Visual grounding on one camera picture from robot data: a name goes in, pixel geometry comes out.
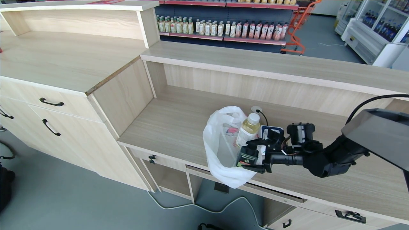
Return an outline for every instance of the white power cord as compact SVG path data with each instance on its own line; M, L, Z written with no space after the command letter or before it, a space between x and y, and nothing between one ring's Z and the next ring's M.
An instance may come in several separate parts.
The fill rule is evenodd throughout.
M226 210L227 207L229 207L229 206L230 206L231 204L233 204L234 202L236 202L236 201L238 201L238 200L240 200L240 199L245 199L245 200L247 201L247 203L250 205L250 208L252 208L252 211L253 211L253 214L254 214L254 219L256 220L257 225L258 225L261 229L270 230L270 229L268 229L268 228L262 227L262 226L258 223L258 221L257 221L257 216L256 216L256 212L254 211L253 206L250 204L249 200L247 200L247 198L245 198L244 196L240 196L240 197L236 198L235 200L233 200L232 202L228 203L228 204L226 205L226 207L224 207L221 211L219 211L219 212L214 212L214 211L207 210L207 209L205 209L204 207L198 206L198 205L196 205L196 204L187 204L187 205L181 205L181 206L175 206L175 207L163 207L163 206L160 205L159 202L152 196L152 194L151 194L150 192L148 192L148 194L149 194L149 196L154 200L154 202L155 202L159 207L161 207L161 208L163 208L163 209L165 209L165 210L171 210L171 209L176 209L176 208L181 208L181 207L188 207L188 206L196 206L196 207L198 207L198 208L200 208L200 209L203 209L204 211L208 211L208 212L215 213L215 214L222 213L224 210Z

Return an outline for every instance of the orange shopping cart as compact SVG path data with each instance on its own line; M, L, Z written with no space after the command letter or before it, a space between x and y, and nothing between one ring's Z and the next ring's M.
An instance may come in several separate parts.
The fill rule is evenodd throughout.
M312 0L310 2L297 2L300 7L294 11L294 16L291 19L290 25L288 27L288 35L290 36L290 42L286 46L295 46L293 50L283 47L280 50L280 54L286 54L287 52L297 53L300 56L304 54L305 46L301 44L301 39L295 36L295 32L301 29L302 25L307 21L307 18L311 15L314 6L320 3L322 0Z

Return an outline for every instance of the gray floor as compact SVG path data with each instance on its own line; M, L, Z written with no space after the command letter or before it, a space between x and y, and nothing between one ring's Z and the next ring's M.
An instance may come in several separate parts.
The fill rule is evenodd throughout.
M333 18L310 17L298 33L308 48L305 56L363 63L333 32L334 21ZM12 145L18 153L14 160L2 160L5 167L16 172L17 178L13 185L13 200L0 214L1 230L195 230L202 222L213 223L225 230L260 229L244 200L235 202L221 214L192 206L164 210L146 191L102 178L31 149L9 132L0 132L0 140ZM7 155L8 152L0 147L0 154ZM261 221L261 197L240 190L222 194L213 191L213 186L210 181L203 182L199 205L219 211L235 198L245 196ZM154 197L166 207L190 203L168 193L155 193ZM396 225L386 229L409 230L409 227Z

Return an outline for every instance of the white wall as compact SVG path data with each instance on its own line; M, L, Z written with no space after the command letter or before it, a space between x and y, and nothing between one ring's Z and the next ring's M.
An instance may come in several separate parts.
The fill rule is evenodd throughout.
M322 2L315 5L313 14L323 14L336 16L339 6L345 0L322 0Z

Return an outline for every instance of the black cable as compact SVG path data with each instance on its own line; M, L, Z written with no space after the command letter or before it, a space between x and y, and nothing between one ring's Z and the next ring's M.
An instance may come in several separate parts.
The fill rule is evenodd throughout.
M268 121L267 121L267 118L265 117L264 113L261 112L259 109L256 109L256 113L261 113L263 115L263 117L265 119L265 122L267 123L267 126L268 126Z
M354 117L354 115L356 114L356 112L364 105L368 104L371 101L375 101L378 99L384 99L384 98L392 98L392 97L409 97L409 94L389 94L389 95L383 95L383 96L377 96L377 97L372 97L364 102L362 102L361 104L359 104L351 113L351 115L349 115L348 119L346 120L345 124L348 124L352 118Z

